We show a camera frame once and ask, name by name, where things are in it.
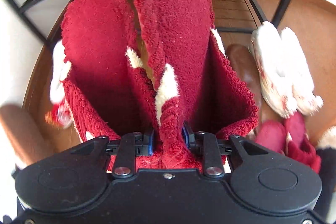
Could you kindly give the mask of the red knit slipper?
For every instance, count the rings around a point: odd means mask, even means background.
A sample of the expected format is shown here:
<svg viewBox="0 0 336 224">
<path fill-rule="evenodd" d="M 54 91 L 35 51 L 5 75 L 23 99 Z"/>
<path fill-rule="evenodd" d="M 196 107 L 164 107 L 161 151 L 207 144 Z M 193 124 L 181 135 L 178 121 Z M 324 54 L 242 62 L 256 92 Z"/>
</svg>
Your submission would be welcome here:
<svg viewBox="0 0 336 224">
<path fill-rule="evenodd" d="M 65 98 L 81 141 L 158 128 L 156 93 L 127 0 L 74 0 L 62 21 L 62 43 L 71 64 Z"/>
<path fill-rule="evenodd" d="M 219 139 L 257 125 L 253 94 L 232 69 L 215 28 L 212 0 L 134 0 L 153 72 L 159 166 L 196 168 L 182 127 Z"/>
</svg>

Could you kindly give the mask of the red fluffy flower slipper left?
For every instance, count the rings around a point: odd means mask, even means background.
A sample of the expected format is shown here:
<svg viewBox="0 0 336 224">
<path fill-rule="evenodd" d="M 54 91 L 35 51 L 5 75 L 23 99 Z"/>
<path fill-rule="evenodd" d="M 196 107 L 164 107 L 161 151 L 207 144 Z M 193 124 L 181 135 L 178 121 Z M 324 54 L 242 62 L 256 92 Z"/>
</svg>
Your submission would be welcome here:
<svg viewBox="0 0 336 224">
<path fill-rule="evenodd" d="M 278 121 L 265 121 L 256 135 L 255 142 L 269 150 L 282 153 L 285 150 L 286 130 Z"/>
</svg>

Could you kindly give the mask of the red fluffy flower slipper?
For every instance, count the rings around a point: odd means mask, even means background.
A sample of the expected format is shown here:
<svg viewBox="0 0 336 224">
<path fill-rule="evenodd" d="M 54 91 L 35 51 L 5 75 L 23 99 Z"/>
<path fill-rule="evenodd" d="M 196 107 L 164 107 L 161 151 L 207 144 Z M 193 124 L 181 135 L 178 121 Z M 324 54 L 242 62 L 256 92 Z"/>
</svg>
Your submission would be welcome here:
<svg viewBox="0 0 336 224">
<path fill-rule="evenodd" d="M 321 168 L 321 158 L 310 143 L 306 133 L 305 121 L 300 112 L 294 113 L 284 120 L 286 129 L 285 155 L 304 165 L 309 166 L 315 173 Z"/>
<path fill-rule="evenodd" d="M 282 153 L 285 150 L 286 130 L 278 121 L 265 121 L 256 135 L 255 142 L 269 150 Z"/>
</svg>

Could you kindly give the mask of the red embroidered bootie right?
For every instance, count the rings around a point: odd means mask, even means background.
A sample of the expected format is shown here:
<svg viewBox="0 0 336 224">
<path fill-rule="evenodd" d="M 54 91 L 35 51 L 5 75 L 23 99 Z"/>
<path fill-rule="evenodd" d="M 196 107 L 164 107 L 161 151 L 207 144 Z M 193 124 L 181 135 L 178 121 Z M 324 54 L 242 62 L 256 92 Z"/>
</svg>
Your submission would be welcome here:
<svg viewBox="0 0 336 224">
<path fill-rule="evenodd" d="M 64 80 L 71 70 L 71 62 L 66 60 L 65 47 L 59 40 L 52 53 L 52 79 L 50 101 L 52 108 L 45 114 L 45 122 L 56 128 L 68 128 L 72 123 L 70 107 L 66 101 Z"/>
</svg>

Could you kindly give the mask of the red fluffy flower slipper right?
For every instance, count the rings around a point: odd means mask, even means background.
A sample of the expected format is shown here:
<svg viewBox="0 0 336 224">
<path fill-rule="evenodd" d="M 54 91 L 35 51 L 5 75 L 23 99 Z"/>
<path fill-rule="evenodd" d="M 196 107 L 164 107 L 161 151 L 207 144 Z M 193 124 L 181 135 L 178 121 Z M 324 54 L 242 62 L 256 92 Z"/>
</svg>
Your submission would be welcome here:
<svg viewBox="0 0 336 224">
<path fill-rule="evenodd" d="M 286 129 L 285 155 L 304 165 L 309 166 L 315 173 L 321 168 L 321 158 L 310 143 L 306 133 L 305 121 L 300 112 L 294 113 L 284 120 Z"/>
</svg>

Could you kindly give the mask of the brown leather slipper far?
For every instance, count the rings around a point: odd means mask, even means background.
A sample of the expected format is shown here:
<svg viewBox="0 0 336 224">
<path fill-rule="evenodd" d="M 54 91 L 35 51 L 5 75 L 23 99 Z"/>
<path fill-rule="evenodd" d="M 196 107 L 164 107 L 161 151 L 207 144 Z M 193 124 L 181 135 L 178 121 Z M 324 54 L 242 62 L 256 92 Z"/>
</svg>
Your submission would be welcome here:
<svg viewBox="0 0 336 224">
<path fill-rule="evenodd" d="M 254 134 L 259 133 L 265 121 L 281 122 L 282 118 L 272 110 L 261 95 L 259 71 L 248 48 L 241 44 L 232 44 L 227 47 L 226 54 L 233 70 L 242 81 L 247 83 L 247 87 L 254 94 L 255 103 L 259 108 L 259 121 L 258 126 L 254 129 Z"/>
</svg>

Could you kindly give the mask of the tan suede fleece boot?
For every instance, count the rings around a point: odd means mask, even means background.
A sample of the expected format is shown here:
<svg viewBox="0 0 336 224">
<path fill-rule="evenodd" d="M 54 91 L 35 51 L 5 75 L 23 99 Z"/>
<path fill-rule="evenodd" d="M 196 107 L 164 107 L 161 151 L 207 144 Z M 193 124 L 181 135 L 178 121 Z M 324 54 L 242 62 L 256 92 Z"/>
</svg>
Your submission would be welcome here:
<svg viewBox="0 0 336 224">
<path fill-rule="evenodd" d="M 1 126 L 13 147 L 16 165 L 20 169 L 55 153 L 30 114 L 18 105 L 1 106 Z"/>
</svg>

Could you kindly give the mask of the white embroidered bootie left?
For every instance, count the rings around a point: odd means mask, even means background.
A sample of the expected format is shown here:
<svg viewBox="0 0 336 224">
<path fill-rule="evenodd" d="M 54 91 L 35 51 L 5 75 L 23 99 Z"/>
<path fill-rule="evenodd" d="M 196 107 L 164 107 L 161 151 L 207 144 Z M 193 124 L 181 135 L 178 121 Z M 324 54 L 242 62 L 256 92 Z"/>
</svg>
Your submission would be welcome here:
<svg viewBox="0 0 336 224">
<path fill-rule="evenodd" d="M 271 22 L 262 22 L 252 32 L 249 51 L 256 61 L 262 97 L 279 116 L 289 118 L 297 111 L 297 102 L 280 34 Z"/>
</svg>

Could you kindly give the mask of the white embroidered bootie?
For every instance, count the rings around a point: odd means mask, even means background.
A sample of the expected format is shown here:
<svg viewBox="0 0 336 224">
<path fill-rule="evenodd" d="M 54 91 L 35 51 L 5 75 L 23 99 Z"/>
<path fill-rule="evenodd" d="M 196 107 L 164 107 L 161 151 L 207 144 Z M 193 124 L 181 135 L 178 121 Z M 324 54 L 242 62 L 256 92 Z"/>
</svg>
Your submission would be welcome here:
<svg viewBox="0 0 336 224">
<path fill-rule="evenodd" d="M 313 94 L 313 77 L 299 40 L 289 27 L 281 31 L 280 38 L 282 48 L 289 62 L 287 76 L 289 77 L 297 110 L 303 115 L 314 115 L 323 106 L 323 99 Z"/>
<path fill-rule="evenodd" d="M 297 102 L 280 34 L 271 22 L 262 22 L 252 32 L 249 51 L 256 61 L 262 97 L 279 116 L 289 118 L 297 111 Z"/>
</svg>

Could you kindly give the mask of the white embroidered bootie right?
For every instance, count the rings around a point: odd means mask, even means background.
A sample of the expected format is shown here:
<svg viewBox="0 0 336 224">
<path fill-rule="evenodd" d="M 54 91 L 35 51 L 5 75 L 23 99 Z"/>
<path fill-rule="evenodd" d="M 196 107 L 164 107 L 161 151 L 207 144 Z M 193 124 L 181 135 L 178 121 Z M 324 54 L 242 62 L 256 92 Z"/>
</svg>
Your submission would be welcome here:
<svg viewBox="0 0 336 224">
<path fill-rule="evenodd" d="M 287 76 L 289 77 L 297 110 L 303 115 L 314 115 L 323 106 L 323 99 L 313 94 L 313 77 L 299 40 L 289 27 L 281 31 L 280 38 L 282 48 L 289 62 Z"/>
</svg>

